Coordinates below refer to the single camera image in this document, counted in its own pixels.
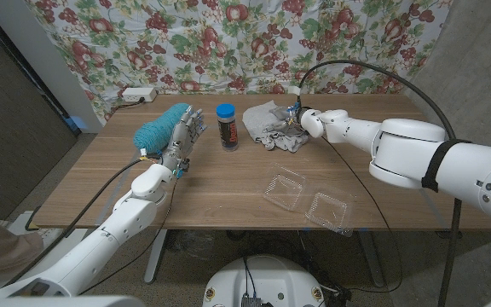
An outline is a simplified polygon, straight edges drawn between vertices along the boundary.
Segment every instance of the floral fabric backdrop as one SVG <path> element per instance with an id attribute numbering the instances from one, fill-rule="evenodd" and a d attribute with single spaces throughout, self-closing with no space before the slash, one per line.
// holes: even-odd
<path id="1" fill-rule="evenodd" d="M 102 123 L 127 87 L 162 94 L 287 92 L 313 65 L 354 59 L 410 78 L 452 0 L 25 0 Z M 399 93 L 358 66 L 323 67 L 309 93 Z"/>

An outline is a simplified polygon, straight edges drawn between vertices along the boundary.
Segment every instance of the gray wall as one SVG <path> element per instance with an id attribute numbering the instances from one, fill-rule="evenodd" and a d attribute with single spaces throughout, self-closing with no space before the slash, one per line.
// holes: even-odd
<path id="1" fill-rule="evenodd" d="M 491 1 L 454 0 L 433 53 L 412 81 L 439 105 L 458 138 L 491 146 Z M 419 97 L 407 94 L 437 122 Z"/>
<path id="2" fill-rule="evenodd" d="M 84 90 L 24 0 L 0 1 L 0 26 L 81 131 L 99 132 L 101 123 Z"/>

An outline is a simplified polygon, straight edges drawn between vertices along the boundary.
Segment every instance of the blue lid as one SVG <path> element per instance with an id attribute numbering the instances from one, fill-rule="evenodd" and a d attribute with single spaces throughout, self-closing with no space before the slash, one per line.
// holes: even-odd
<path id="1" fill-rule="evenodd" d="M 234 106 L 230 103 L 223 103 L 217 106 L 217 116 L 226 119 L 234 116 Z"/>

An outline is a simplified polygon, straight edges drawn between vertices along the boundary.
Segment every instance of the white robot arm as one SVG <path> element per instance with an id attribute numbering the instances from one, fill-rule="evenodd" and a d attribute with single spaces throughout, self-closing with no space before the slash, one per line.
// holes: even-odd
<path id="1" fill-rule="evenodd" d="M 298 115 L 312 136 L 347 142 L 371 154 L 369 172 L 402 188 L 431 188 L 491 216 L 491 147 L 444 140 L 443 128 L 411 119 L 383 123 L 352 119 L 344 110 L 308 109 Z"/>
<path id="2" fill-rule="evenodd" d="M 100 227 L 49 269 L 0 289 L 0 298 L 80 294 L 123 243 L 153 222 L 166 191 L 188 169 L 187 156 L 204 130 L 201 114 L 188 108 L 162 153 L 162 165 L 153 164 L 138 176 Z"/>

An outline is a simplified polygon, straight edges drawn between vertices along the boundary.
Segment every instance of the power strip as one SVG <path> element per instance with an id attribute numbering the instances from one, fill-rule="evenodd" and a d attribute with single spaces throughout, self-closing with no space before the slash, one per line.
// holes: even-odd
<path id="1" fill-rule="evenodd" d="M 143 97 L 145 102 L 151 102 L 157 96 L 154 88 L 128 88 L 123 92 L 123 98 L 126 102 L 138 102 Z"/>

